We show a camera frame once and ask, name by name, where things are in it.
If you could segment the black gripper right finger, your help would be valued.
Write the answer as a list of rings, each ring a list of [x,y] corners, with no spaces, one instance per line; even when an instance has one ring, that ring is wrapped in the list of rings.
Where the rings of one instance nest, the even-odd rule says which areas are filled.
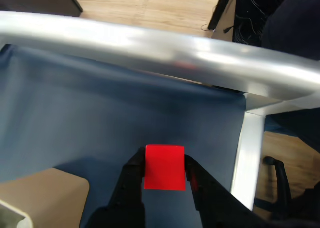
[[[189,155],[184,156],[184,165],[203,227],[271,227]]]

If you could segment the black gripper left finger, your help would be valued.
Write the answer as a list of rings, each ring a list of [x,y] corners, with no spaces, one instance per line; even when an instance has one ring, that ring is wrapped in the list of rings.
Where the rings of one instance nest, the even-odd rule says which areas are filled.
[[[145,166],[146,149],[141,147],[123,166],[108,205],[94,211],[86,227],[146,226],[146,211],[142,201]]]

